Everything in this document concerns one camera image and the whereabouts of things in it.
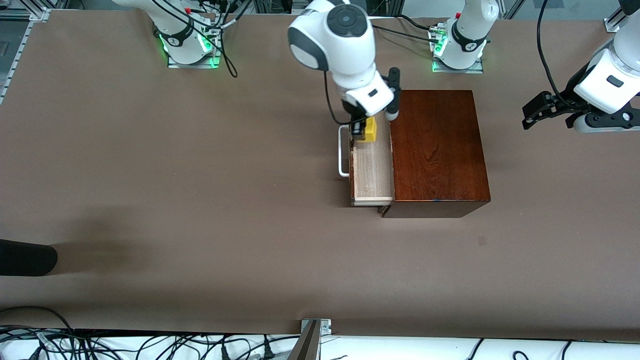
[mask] wood grain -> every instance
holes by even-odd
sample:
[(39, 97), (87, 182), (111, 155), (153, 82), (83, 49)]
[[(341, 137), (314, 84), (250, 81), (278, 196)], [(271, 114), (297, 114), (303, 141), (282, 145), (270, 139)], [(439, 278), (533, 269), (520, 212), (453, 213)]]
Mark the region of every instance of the wood grain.
[(471, 91), (404, 91), (391, 142), (396, 202), (491, 199)]
[(389, 121), (376, 115), (378, 134), (371, 143), (351, 144), (351, 185), (354, 206), (389, 205), (394, 196)]

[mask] mounting plate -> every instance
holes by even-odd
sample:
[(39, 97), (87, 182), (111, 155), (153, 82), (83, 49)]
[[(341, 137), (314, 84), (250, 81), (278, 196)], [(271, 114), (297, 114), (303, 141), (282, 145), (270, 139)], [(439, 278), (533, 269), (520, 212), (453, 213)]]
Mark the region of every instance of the mounting plate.
[(484, 72), (482, 67), (482, 58), (476, 60), (476, 62), (467, 69), (452, 69), (442, 62), (440, 58), (435, 56), (431, 58), (431, 70), (433, 72), (450, 72), (455, 74), (482, 74)]
[(300, 332), (303, 332), (307, 327), (307, 324), (312, 320), (320, 321), (320, 336), (330, 335), (331, 334), (331, 319), (302, 319), (302, 326), (300, 328)]

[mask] open drawer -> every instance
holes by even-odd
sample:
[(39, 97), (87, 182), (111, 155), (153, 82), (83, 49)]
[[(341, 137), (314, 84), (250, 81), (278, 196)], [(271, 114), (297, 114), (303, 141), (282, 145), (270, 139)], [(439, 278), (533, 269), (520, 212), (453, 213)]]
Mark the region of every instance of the open drawer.
[(349, 141), (349, 182), (354, 206), (387, 206), (394, 199), (389, 121), (376, 115), (375, 142)]

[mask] metal bracket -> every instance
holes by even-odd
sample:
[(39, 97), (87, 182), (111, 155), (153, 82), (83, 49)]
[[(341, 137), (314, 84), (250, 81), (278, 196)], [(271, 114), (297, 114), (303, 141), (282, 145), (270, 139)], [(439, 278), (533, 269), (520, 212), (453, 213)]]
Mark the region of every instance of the metal bracket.
[(304, 331), (307, 325), (314, 320), (320, 321), (320, 336), (331, 335), (331, 319), (303, 319), (301, 331)]
[(302, 334), (293, 346), (287, 360), (318, 360), (320, 337), (329, 334), (331, 334), (331, 320), (302, 320)]
[(604, 19), (604, 27), (608, 33), (617, 33), (620, 30), (620, 26), (627, 18), (622, 8), (618, 8), (608, 18)]

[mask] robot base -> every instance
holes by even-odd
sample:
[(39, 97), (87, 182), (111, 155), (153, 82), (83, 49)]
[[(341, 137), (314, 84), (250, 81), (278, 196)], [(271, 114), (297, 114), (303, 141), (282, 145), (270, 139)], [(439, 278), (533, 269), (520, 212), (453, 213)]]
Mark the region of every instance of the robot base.
[(429, 31), (429, 38), (434, 38), (439, 42), (437, 44), (429, 43), (431, 48), (431, 71), (433, 72), (450, 72), (457, 74), (482, 74), (484, 72), (482, 66), (482, 58), (476, 60), (476, 62), (467, 69), (454, 69), (445, 65), (442, 60), (435, 56), (434, 53), (440, 50), (440, 47), (447, 41), (447, 24), (439, 22), (436, 26)]
[[(217, 22), (220, 14), (217, 14), (214, 22)], [(207, 24), (211, 24), (211, 19), (205, 17), (199, 17), (198, 20), (203, 21)], [(217, 29), (210, 29), (209, 31), (204, 31), (204, 35), (207, 35), (209, 38), (209, 42), (213, 44), (213, 50), (206, 54), (200, 61), (196, 61), (192, 64), (183, 64), (175, 61), (170, 55), (167, 59), (167, 67), (171, 69), (217, 69), (220, 66), (220, 47), (222, 45), (222, 35), (221, 31)]]

